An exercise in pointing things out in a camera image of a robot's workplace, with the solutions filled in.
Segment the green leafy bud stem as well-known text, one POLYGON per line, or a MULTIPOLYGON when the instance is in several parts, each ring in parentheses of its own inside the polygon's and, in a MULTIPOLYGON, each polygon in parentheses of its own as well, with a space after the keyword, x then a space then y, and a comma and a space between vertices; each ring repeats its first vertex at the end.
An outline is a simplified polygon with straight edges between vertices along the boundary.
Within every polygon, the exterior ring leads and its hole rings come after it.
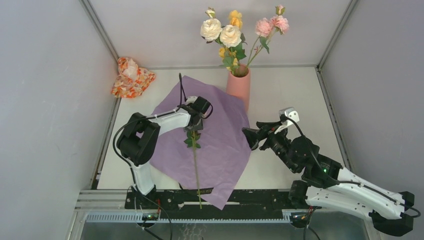
POLYGON ((198 196, 199 209, 203 209, 201 191, 200 191, 200 181, 199 181, 199 171, 197 163, 197 149, 200 149, 201 146, 198 143, 201 134, 196 130, 190 130, 186 132, 187 139, 184 141, 187 145, 187 148, 192 149, 193 162, 194 162, 194 173, 195 173, 195 182, 196 182, 196 193, 198 196))

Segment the pink paper flower bouquet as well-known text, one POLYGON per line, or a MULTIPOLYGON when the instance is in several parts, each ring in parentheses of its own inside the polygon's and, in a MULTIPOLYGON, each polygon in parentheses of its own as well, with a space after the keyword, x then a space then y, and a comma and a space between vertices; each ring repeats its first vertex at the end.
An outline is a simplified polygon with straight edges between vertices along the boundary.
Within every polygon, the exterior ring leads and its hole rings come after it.
POLYGON ((197 140, 200 148, 188 148, 186 132, 177 128, 159 136, 150 164, 185 189, 212 189, 201 198, 222 210, 251 154, 242 132, 250 125, 245 105, 216 86, 189 76, 182 77, 182 84, 188 96, 203 97, 213 106, 211 116, 203 120, 197 140))

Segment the cream rose stem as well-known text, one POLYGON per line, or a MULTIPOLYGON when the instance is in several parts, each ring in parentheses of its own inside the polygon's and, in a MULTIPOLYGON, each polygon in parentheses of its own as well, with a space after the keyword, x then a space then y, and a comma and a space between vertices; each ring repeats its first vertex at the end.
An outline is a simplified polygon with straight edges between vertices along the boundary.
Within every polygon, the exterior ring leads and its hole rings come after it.
POLYGON ((228 24, 224 25, 216 17, 216 11, 208 7, 205 11, 208 19, 204 20, 200 27, 200 36, 207 44, 219 44, 219 56, 222 59, 222 65, 233 75, 240 67, 240 60, 246 57, 243 49, 243 26, 242 13, 233 10, 228 15, 228 24))

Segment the black printed ribbon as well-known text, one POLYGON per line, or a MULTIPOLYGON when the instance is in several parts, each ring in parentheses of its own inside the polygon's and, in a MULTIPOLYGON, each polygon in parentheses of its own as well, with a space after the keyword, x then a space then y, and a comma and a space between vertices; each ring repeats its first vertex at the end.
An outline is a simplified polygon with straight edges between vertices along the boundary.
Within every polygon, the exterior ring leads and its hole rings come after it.
POLYGON ((187 151, 180 156, 178 173, 182 188, 227 199, 249 162, 251 131, 248 127, 187 130, 187 151))

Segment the pink rose stem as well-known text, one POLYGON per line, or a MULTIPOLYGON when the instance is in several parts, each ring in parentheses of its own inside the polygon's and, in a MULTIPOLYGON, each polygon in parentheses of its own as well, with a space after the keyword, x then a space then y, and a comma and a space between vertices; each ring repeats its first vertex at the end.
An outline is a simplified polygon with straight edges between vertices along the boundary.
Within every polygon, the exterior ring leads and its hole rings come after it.
POLYGON ((275 15, 271 18, 263 18, 256 22, 255 33, 257 38, 251 48, 246 66, 249 67, 258 54, 265 50, 270 53, 270 42, 275 34, 285 35, 289 29, 289 21, 284 17, 286 7, 279 4, 275 6, 275 15))

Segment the yellow rose stem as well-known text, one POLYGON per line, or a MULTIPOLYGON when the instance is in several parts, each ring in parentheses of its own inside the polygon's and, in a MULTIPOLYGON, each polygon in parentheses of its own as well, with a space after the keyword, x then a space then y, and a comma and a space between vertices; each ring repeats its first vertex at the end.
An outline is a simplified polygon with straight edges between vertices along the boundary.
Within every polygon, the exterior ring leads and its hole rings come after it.
POLYGON ((223 65, 233 75, 236 74, 236 69, 240 67, 240 60, 247 57, 245 49, 243 49, 242 16, 242 13, 237 10, 231 11, 228 16, 229 24, 222 28, 217 40, 220 45, 219 56, 222 58, 223 65))

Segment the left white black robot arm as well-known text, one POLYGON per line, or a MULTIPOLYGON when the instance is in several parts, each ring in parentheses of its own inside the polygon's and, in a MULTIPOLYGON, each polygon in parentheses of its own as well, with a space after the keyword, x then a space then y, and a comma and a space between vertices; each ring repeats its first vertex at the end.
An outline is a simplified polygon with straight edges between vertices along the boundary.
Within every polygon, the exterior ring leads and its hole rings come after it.
POLYGON ((203 121, 213 113, 213 105, 201 96, 190 96, 176 108, 150 116, 139 112, 131 115, 112 138, 114 153, 130 168, 133 188, 138 193, 137 202, 149 209, 156 203, 156 188, 150 159, 154 155, 160 135, 176 129, 198 134, 203 121))

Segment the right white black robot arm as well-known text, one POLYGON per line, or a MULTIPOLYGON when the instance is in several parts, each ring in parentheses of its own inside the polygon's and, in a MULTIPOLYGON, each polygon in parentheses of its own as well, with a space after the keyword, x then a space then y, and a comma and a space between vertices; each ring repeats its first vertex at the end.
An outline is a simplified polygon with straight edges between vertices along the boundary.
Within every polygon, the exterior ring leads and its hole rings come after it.
POLYGON ((244 127, 243 134, 252 150, 270 149, 294 174, 288 199, 296 209, 309 206, 346 213, 386 235, 402 237, 414 228, 420 217, 414 208, 415 196, 408 191, 393 192, 362 179, 339 162, 319 153, 320 148, 303 133, 287 138, 284 122, 257 122, 258 129, 244 127))

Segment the pink cylindrical vase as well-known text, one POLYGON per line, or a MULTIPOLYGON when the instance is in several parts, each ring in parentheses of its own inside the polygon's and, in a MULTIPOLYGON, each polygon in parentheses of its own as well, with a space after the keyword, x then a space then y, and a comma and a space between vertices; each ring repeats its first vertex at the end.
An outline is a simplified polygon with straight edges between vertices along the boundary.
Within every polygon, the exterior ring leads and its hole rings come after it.
POLYGON ((235 73, 242 74, 242 76, 233 75, 231 71, 228 72, 226 93, 241 99, 245 111, 248 112, 251 92, 251 71, 245 64, 241 64, 235 73))

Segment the orange floral crumpled cloth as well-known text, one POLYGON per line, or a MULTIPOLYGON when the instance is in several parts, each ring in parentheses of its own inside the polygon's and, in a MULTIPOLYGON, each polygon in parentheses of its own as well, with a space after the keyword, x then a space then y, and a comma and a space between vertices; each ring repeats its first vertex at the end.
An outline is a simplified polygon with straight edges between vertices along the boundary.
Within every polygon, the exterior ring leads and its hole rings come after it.
POLYGON ((141 96, 157 77, 153 71, 139 67, 130 57, 120 57, 117 63, 118 76, 111 89, 111 94, 116 98, 141 96))

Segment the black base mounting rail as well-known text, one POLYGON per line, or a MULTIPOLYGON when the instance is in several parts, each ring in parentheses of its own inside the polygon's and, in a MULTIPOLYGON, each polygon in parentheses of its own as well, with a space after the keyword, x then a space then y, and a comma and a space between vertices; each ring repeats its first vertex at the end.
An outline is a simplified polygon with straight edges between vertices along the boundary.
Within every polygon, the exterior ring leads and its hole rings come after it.
POLYGON ((165 210, 164 219, 171 220, 276 220, 284 210, 308 210, 310 206, 280 189, 234 190, 223 209, 210 202, 199 202, 195 190, 153 190, 143 197, 132 190, 126 193, 126 210, 165 210))

